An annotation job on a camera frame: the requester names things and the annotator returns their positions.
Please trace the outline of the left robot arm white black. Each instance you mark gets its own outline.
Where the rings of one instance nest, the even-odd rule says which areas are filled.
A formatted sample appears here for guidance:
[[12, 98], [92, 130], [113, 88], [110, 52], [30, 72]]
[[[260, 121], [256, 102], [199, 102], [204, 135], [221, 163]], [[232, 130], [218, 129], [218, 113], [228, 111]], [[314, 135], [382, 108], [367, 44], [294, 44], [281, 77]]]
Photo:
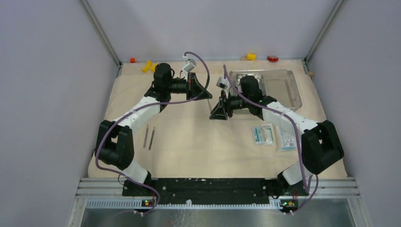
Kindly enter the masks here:
[[101, 122], [95, 147], [95, 164], [98, 168], [99, 162], [103, 162], [111, 166], [111, 172], [132, 179], [133, 188], [139, 195], [150, 193], [151, 174], [134, 159], [133, 136], [151, 117], [172, 104], [172, 94], [185, 94], [187, 102], [212, 98], [207, 88], [199, 83], [193, 72], [195, 67], [194, 60], [187, 60], [181, 70], [184, 78], [176, 78], [168, 63], [158, 64], [152, 84], [142, 99], [117, 119]]

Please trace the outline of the yellow block at back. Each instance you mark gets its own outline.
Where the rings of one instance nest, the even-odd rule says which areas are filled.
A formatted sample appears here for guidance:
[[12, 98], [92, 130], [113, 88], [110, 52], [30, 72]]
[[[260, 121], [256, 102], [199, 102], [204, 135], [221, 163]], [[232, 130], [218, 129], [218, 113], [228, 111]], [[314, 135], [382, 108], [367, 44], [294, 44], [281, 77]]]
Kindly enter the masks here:
[[255, 61], [255, 60], [256, 60], [256, 57], [257, 57], [256, 54], [248, 53], [247, 56], [246, 56], [246, 59], [247, 59], [248, 61]]

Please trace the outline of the small steel instrument tray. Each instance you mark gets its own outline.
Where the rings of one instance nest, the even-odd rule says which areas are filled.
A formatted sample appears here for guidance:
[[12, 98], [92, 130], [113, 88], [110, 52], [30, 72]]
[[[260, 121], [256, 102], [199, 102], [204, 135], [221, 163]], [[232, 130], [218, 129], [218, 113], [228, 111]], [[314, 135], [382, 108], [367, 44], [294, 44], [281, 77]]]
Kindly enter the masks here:
[[250, 99], [249, 95], [258, 94], [266, 96], [264, 77], [258, 72], [239, 72], [234, 75], [235, 87], [238, 91]]

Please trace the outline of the yellow block left one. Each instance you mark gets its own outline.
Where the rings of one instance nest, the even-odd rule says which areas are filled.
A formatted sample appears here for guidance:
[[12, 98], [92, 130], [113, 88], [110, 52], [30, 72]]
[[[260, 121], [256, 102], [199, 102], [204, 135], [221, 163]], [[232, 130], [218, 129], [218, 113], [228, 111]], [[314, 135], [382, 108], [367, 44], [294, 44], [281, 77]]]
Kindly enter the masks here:
[[146, 73], [150, 70], [153, 62], [152, 61], [147, 61], [145, 66], [142, 68], [142, 72]]

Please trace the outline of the teal white sterile packet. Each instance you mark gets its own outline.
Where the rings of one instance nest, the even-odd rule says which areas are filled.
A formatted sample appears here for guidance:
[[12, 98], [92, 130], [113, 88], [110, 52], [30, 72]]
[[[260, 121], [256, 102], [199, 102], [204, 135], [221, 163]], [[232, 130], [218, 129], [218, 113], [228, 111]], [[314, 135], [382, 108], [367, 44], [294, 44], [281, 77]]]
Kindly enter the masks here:
[[261, 126], [252, 127], [253, 141], [255, 145], [263, 145], [265, 137]]

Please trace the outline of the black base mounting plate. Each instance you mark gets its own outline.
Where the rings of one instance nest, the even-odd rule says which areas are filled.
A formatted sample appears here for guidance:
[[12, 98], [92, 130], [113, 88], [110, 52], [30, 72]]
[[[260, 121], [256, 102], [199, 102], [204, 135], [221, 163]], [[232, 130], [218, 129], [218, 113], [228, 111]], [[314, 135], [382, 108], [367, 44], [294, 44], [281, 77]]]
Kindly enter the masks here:
[[123, 196], [149, 196], [160, 194], [160, 204], [195, 205], [251, 205], [267, 204], [284, 196], [307, 196], [308, 192], [297, 183], [282, 186], [276, 179], [265, 178], [158, 178], [146, 183], [145, 188], [126, 180]]

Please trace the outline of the yellow block left two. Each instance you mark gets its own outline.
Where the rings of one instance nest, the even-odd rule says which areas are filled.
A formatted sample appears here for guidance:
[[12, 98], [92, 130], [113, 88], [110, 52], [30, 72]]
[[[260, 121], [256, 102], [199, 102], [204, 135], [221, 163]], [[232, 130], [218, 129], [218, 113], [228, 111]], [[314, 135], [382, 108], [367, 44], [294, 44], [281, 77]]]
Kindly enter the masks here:
[[151, 66], [150, 70], [151, 70], [152, 72], [155, 72], [156, 66], [157, 66], [157, 63], [153, 64], [153, 65]]

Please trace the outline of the blue white sterile pouch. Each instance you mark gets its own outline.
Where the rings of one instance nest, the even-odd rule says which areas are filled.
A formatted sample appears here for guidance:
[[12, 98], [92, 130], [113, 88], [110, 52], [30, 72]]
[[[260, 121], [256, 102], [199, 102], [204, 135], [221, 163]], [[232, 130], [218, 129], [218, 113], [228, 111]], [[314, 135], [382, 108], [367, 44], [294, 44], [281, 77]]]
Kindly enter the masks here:
[[277, 138], [277, 151], [289, 151], [296, 149], [296, 139], [285, 130], [282, 130], [280, 127], [276, 126], [276, 138]]

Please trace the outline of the large steel tray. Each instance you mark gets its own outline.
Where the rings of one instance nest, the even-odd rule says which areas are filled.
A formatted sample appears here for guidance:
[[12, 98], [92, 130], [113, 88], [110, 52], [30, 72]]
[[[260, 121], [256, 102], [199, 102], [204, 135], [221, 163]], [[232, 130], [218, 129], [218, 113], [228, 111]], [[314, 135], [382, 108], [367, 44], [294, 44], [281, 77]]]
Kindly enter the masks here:
[[229, 76], [234, 82], [234, 75], [239, 72], [258, 72], [264, 77], [267, 96], [277, 99], [286, 108], [296, 111], [302, 107], [295, 76], [291, 70], [234, 70]]

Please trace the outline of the beige wrapping cloth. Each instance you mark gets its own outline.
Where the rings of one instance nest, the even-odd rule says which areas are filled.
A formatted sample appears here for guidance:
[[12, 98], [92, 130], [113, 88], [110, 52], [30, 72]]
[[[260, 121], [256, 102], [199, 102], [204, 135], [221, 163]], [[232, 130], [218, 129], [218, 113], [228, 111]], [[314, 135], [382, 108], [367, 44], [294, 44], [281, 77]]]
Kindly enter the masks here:
[[[297, 114], [326, 120], [310, 77], [295, 73], [302, 100]], [[149, 89], [151, 75], [121, 75], [115, 80], [105, 119], [120, 118]], [[251, 114], [235, 114], [228, 121], [209, 120], [207, 100], [168, 105], [134, 134], [134, 160], [155, 178], [276, 178], [298, 161], [296, 150], [277, 152], [274, 146], [256, 145], [252, 127], [264, 124]], [[155, 134], [151, 150], [143, 147]]]

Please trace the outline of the red object at back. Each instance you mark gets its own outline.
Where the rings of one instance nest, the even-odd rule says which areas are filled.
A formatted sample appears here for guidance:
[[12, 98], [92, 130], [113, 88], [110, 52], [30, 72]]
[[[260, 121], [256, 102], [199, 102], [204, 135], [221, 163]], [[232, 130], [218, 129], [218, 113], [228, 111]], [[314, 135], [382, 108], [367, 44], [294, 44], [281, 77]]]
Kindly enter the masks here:
[[279, 57], [275, 56], [275, 55], [269, 55], [267, 56], [267, 60], [270, 62], [278, 62], [279, 61]]

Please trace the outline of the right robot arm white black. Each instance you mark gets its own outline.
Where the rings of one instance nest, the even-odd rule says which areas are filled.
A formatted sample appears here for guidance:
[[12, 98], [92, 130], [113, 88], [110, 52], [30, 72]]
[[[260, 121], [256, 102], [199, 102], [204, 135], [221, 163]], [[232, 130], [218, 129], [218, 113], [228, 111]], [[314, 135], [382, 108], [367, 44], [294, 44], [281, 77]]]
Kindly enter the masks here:
[[298, 115], [277, 99], [264, 95], [253, 76], [241, 78], [240, 84], [241, 90], [233, 96], [229, 90], [237, 89], [231, 79], [218, 79], [217, 86], [221, 88], [221, 95], [209, 118], [227, 120], [233, 116], [234, 110], [248, 109], [250, 114], [278, 126], [294, 137], [298, 161], [278, 174], [277, 188], [281, 194], [290, 195], [299, 182], [307, 187], [307, 177], [319, 175], [344, 157], [332, 122], [317, 122]]

